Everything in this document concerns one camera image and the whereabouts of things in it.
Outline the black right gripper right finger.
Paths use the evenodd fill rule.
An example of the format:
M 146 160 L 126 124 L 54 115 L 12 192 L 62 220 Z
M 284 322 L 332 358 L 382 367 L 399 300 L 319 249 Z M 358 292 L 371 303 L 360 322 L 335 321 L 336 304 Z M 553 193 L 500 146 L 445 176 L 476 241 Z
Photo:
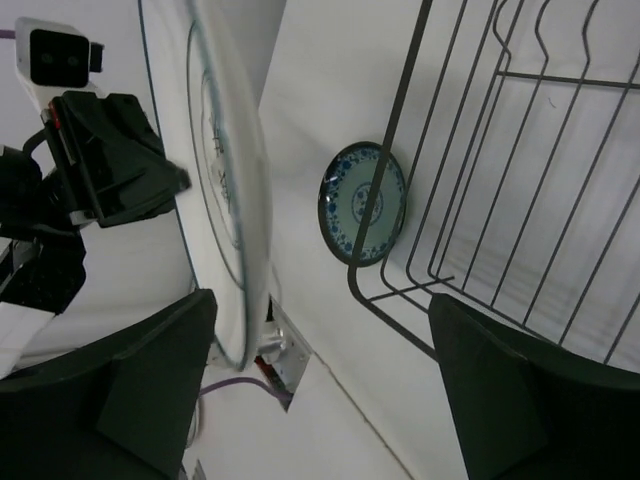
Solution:
M 434 348 L 471 479 L 636 479 L 639 376 L 505 326 L 447 294 Z

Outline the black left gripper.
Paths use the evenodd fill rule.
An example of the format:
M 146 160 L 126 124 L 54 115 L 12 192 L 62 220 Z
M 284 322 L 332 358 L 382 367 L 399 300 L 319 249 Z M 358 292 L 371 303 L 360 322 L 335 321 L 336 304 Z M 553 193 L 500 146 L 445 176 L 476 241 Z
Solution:
M 1 147 L 1 301 L 59 315 L 86 280 L 79 227 L 154 218 L 191 187 L 136 96 L 65 92 L 22 148 Z

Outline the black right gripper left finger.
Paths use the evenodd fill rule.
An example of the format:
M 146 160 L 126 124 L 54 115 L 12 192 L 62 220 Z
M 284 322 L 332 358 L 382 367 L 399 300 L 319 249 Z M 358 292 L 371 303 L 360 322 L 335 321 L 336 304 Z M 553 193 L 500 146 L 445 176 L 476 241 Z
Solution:
M 216 314 L 196 290 L 2 379 L 2 478 L 177 478 Z

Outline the white plate with teal rim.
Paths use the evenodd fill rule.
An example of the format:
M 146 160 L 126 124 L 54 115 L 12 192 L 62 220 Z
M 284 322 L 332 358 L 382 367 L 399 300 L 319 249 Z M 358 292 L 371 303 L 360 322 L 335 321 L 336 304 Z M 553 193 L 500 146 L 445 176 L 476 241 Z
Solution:
M 191 186 L 176 210 L 194 281 L 213 291 L 214 343 L 252 363 L 269 303 L 270 162 L 249 75 L 216 1 L 141 1 L 143 52 L 167 158 Z

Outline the blue floral green plate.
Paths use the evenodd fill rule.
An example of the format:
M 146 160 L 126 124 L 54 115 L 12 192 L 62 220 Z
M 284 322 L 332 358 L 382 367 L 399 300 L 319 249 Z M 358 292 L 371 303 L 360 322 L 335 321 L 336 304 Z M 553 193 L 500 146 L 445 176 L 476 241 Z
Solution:
M 345 147 L 330 162 L 320 183 L 320 231 L 330 252 L 344 264 L 353 256 L 381 151 L 382 146 L 371 141 Z M 406 197 L 404 173 L 390 156 L 361 249 L 361 266 L 379 262 L 394 246 L 404 224 Z

